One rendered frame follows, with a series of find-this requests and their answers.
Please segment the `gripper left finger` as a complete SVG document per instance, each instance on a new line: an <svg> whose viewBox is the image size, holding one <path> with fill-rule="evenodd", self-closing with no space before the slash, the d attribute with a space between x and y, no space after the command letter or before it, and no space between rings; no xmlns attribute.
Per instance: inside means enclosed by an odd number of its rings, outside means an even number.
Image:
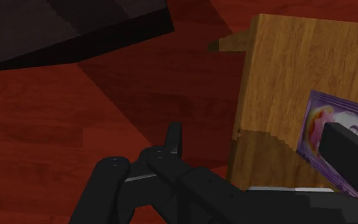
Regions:
<svg viewBox="0 0 358 224"><path fill-rule="evenodd" d="M98 161L68 224L130 224L135 209L151 205L167 224L198 224L198 206L179 178L191 167L181 159L182 125L171 123L165 142L125 157Z"/></svg>

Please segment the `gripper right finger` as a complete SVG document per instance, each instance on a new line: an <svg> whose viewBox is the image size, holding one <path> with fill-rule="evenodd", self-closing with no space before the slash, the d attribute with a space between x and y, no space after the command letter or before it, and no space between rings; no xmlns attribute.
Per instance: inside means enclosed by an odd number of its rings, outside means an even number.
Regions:
<svg viewBox="0 0 358 224"><path fill-rule="evenodd" d="M319 153L331 168L331 182L358 197L358 135L340 123L324 124Z"/></svg>

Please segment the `purple printed packet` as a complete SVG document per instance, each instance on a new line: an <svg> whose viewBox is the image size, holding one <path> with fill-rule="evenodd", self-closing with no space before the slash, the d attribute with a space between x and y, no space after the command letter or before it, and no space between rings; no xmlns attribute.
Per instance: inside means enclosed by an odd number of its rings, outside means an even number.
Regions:
<svg viewBox="0 0 358 224"><path fill-rule="evenodd" d="M358 191L351 187L319 153L322 130L326 122L340 123L358 135L358 103L311 91L296 151L337 189L358 198Z"/></svg>

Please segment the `wooden table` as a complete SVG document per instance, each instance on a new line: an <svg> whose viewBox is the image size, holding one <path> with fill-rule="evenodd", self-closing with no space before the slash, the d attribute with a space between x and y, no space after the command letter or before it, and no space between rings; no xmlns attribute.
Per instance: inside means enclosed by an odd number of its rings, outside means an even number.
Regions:
<svg viewBox="0 0 358 224"><path fill-rule="evenodd" d="M296 146L311 90L358 102L358 23L259 14L211 52L244 52L227 180L328 187Z"/></svg>

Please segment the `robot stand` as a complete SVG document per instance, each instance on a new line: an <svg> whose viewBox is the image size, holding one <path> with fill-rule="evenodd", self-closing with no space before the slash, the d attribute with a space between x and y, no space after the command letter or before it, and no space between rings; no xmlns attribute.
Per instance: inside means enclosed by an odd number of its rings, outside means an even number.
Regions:
<svg viewBox="0 0 358 224"><path fill-rule="evenodd" d="M0 71L79 62L173 31L166 0L0 0Z"/></svg>

